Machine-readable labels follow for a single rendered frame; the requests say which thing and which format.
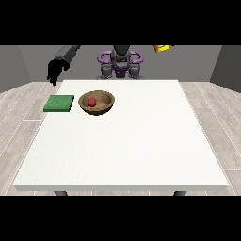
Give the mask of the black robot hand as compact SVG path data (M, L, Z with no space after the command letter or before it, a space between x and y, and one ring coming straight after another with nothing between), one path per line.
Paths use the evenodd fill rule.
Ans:
M47 80L54 86L62 71L67 71L69 68L70 64L64 59L51 60L48 64Z

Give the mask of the yellow cup with melon print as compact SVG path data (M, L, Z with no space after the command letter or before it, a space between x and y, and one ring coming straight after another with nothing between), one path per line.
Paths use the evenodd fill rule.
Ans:
M155 45L154 51L156 53L167 51L170 48L170 45Z

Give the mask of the green square pad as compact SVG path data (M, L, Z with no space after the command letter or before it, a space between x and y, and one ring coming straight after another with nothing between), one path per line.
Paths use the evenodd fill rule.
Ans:
M72 107L73 95L51 95L44 108L44 112L69 112Z

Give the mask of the brown wooden bowl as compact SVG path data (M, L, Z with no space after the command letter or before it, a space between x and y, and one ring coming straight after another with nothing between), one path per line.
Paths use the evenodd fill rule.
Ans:
M95 106L88 105L88 100L90 98L93 98L96 101ZM115 97L107 91L93 90L83 94L79 98L78 103L86 113L98 116L105 114L112 108L115 103Z

